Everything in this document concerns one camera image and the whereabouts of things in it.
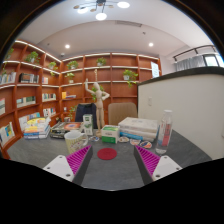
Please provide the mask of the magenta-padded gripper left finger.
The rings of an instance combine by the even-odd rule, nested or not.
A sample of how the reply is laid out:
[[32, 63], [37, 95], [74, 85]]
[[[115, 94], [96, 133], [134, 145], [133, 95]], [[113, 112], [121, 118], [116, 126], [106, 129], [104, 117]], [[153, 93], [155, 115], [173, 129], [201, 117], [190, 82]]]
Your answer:
[[81, 185], [92, 155], [93, 148], [88, 145], [68, 156], [58, 155], [44, 167], [44, 170]]

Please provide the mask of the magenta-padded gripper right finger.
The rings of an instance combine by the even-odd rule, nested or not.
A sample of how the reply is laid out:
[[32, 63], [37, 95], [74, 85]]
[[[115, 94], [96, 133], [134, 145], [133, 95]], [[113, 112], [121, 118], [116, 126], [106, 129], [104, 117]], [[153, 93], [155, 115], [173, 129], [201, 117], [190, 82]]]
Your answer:
[[140, 146], [134, 147], [134, 157], [145, 185], [182, 169], [182, 167], [169, 156], [165, 155], [159, 157]]

